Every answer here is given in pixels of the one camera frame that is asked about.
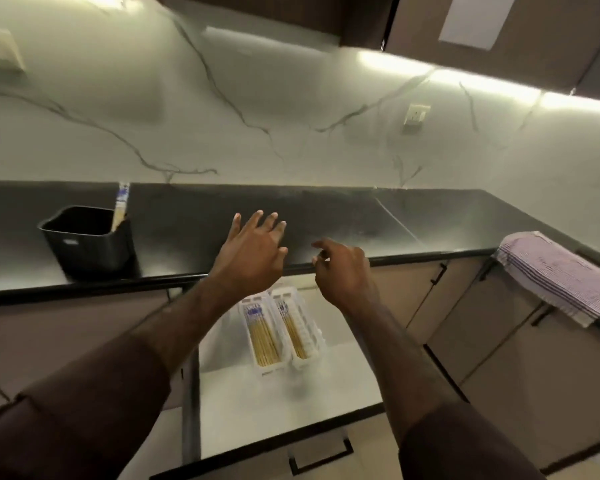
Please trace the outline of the person's left hand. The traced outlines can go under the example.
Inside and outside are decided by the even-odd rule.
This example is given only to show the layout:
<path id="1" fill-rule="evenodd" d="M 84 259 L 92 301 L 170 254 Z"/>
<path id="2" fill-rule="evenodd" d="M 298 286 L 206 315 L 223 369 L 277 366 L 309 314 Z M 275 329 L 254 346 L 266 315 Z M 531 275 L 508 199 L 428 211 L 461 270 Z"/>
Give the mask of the person's left hand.
<path id="1" fill-rule="evenodd" d="M 235 239 L 231 224 L 208 274 L 208 281 L 234 301 L 268 290 L 282 275 L 283 269 L 270 268 L 270 255 L 274 249 L 284 247 L 281 242 L 287 223 L 278 217 L 280 236 L 267 237 L 259 234 L 266 217 L 263 210 L 257 210 L 245 223 L 241 221 L 242 229 Z"/>

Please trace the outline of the person's right hand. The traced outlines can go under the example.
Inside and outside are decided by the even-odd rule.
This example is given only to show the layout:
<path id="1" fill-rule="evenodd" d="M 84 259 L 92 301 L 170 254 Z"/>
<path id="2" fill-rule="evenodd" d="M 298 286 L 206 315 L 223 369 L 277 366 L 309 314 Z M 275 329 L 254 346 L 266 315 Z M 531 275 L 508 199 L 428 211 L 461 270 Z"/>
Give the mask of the person's right hand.
<path id="1" fill-rule="evenodd" d="M 321 239 L 312 247 L 331 255 L 329 270 L 315 271 L 323 297 L 346 317 L 361 319 L 375 314 L 381 299 L 365 252 L 332 239 Z"/>

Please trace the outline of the person's left forearm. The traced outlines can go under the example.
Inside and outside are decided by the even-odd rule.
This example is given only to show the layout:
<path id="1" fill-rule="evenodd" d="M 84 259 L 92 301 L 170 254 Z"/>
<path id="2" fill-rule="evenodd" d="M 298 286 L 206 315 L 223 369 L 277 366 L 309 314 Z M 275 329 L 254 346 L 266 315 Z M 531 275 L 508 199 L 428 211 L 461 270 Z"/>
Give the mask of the person's left forearm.
<path id="1" fill-rule="evenodd" d="M 208 277 L 0 406 L 0 480 L 117 480 L 170 380 L 238 298 Z"/>

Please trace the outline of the person's right forearm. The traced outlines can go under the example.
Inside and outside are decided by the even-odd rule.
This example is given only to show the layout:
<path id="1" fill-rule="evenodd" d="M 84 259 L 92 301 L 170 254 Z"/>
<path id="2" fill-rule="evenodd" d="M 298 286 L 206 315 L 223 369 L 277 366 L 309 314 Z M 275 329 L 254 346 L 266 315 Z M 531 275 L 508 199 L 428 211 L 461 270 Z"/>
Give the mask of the person's right forearm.
<path id="1" fill-rule="evenodd" d="M 404 480 L 546 480 L 380 303 L 340 306 L 376 377 Z"/>

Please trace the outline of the white plastic organiser tray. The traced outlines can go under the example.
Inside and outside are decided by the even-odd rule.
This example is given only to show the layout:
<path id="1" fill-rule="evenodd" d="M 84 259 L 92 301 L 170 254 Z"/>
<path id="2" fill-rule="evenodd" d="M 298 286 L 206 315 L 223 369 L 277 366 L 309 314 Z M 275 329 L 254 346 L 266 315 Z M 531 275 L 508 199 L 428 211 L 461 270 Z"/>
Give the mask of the white plastic organiser tray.
<path id="1" fill-rule="evenodd" d="M 282 327 L 282 334 L 286 343 L 290 346 L 290 364 L 296 371 L 304 371 L 315 368 L 320 361 L 326 343 L 313 315 L 300 292 L 293 287 L 279 287 L 270 291 L 273 300 L 274 311 Z M 289 338 L 285 323 L 276 305 L 276 298 L 283 298 L 288 304 L 293 316 L 297 331 L 303 342 L 304 348 L 309 356 L 307 360 L 301 360 L 296 356 L 291 340 Z"/>
<path id="2" fill-rule="evenodd" d="M 259 303 L 264 308 L 266 320 L 269 322 L 269 327 L 271 329 L 274 341 L 277 345 L 277 348 L 278 348 L 278 351 L 279 351 L 280 357 L 281 357 L 281 363 L 279 363 L 277 365 L 272 365 L 269 367 L 259 367 L 255 361 L 253 348 L 252 348 L 251 341 L 249 338 L 249 330 L 248 330 L 248 326 L 247 326 L 246 319 L 244 316 L 244 307 L 251 303 Z M 274 311 L 273 300 L 272 300 L 270 294 L 268 292 L 263 292 L 263 293 L 255 294 L 252 296 L 248 296 L 247 298 L 244 298 L 243 300 L 241 300 L 238 303 L 237 311 L 238 311 L 240 319 L 244 325 L 244 328 L 246 330 L 246 335 L 247 335 L 247 340 L 248 340 L 248 349 L 250 352 L 251 361 L 253 363 L 253 366 L 256 370 L 257 375 L 266 376 L 268 374 L 272 374 L 273 372 L 281 371 L 282 369 L 286 368 L 286 366 L 288 366 L 288 364 L 290 362 L 290 356 L 291 356 L 290 347 L 286 343 L 286 340 L 284 339 L 284 336 L 282 334 L 281 323 L 280 323 L 279 319 L 276 317 L 276 313 Z"/>

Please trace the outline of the wooden stick packet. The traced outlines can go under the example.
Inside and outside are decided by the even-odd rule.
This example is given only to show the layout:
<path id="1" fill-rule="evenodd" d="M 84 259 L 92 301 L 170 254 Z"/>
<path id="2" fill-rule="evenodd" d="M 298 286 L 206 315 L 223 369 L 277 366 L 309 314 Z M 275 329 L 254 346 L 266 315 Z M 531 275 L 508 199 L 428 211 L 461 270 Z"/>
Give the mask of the wooden stick packet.
<path id="1" fill-rule="evenodd" d="M 116 193 L 116 201 L 112 215 L 111 233 L 115 232 L 120 224 L 122 224 L 122 222 L 124 222 L 126 219 L 129 193 L 130 183 L 120 182 L 118 191 Z"/>
<path id="2" fill-rule="evenodd" d="M 264 308 L 259 303 L 244 307 L 244 316 L 249 330 L 255 361 L 259 367 L 269 367 L 281 363 L 280 353 L 274 341 Z"/>
<path id="3" fill-rule="evenodd" d="M 296 353 L 296 356 L 301 360 L 307 360 L 309 358 L 303 342 L 299 336 L 297 331 L 293 316 L 290 313 L 288 304 L 285 302 L 283 298 L 276 298 L 276 305 L 279 309 L 280 315 L 285 323 L 285 327 L 287 329 L 289 338 L 291 340 L 292 346 Z"/>

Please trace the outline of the beige lower cabinet door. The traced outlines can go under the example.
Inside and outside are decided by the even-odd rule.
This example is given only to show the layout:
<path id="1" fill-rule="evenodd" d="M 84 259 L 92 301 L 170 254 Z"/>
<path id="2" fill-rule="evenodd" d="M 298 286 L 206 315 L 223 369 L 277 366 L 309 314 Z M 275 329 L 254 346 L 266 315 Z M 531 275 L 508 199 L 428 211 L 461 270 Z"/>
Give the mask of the beige lower cabinet door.
<path id="1" fill-rule="evenodd" d="M 371 270 L 385 306 L 414 341 L 423 345 L 432 338 L 487 260 L 487 257 L 466 257 Z M 448 263 L 448 270 L 439 284 L 432 286 L 430 280 L 438 274 L 441 262 Z"/>
<path id="2" fill-rule="evenodd" d="M 600 328 L 545 304 L 500 266 L 477 278 L 426 348 L 465 399 L 540 470 L 600 452 Z"/>
<path id="3" fill-rule="evenodd" d="M 0 306 L 0 405 L 119 337 L 179 290 Z"/>

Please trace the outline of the black plastic container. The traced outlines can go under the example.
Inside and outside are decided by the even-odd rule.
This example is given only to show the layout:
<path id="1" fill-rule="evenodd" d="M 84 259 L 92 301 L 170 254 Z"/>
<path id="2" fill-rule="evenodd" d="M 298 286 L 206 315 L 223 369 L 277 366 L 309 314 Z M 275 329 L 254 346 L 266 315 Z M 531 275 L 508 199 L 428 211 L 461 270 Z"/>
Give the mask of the black plastic container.
<path id="1" fill-rule="evenodd" d="M 70 206 L 41 221 L 38 229 L 66 273 L 113 274 L 136 256 L 130 220 L 116 228 L 113 220 L 113 209 Z"/>

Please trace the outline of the open white drawer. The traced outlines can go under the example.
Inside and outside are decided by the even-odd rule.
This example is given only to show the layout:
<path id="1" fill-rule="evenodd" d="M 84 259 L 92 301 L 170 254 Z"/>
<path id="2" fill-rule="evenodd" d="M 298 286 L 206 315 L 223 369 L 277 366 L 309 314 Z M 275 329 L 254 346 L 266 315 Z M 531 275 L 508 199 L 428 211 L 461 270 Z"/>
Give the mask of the open white drawer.
<path id="1" fill-rule="evenodd" d="M 237 305 L 212 327 L 192 359 L 177 478 L 217 468 L 368 419 L 383 412 L 375 375 L 342 314 L 314 275 L 286 276 L 272 288 L 304 297 L 326 343 L 315 368 L 259 376 Z"/>

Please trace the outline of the striped white kitchen towel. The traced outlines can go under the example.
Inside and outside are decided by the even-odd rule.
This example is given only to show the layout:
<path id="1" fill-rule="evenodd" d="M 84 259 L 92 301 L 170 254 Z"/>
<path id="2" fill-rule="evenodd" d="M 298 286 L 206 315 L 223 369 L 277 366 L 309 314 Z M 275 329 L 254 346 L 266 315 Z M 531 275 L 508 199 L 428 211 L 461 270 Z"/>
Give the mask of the striped white kitchen towel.
<path id="1" fill-rule="evenodd" d="M 600 268 L 544 234 L 510 234 L 493 258 L 522 288 L 581 327 L 600 319 Z"/>

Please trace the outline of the brown upper cabinet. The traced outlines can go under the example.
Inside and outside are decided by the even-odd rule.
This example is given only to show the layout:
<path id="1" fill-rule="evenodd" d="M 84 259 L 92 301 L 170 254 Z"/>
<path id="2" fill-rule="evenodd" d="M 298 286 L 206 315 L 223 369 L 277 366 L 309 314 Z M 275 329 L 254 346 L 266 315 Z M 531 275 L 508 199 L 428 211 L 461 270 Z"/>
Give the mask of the brown upper cabinet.
<path id="1" fill-rule="evenodd" d="M 189 1 L 542 89 L 576 88 L 600 53 L 600 0 Z"/>

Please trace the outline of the white wall socket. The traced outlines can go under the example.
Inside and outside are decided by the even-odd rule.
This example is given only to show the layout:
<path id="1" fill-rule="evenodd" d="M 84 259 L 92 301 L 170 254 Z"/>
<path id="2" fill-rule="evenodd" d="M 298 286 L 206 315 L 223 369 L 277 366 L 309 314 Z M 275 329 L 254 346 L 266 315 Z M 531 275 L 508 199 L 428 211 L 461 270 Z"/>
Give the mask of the white wall socket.
<path id="1" fill-rule="evenodd" d="M 409 104 L 405 114 L 402 127 L 405 130 L 417 130 L 421 128 L 427 115 L 431 112 L 431 106 L 426 104 Z"/>

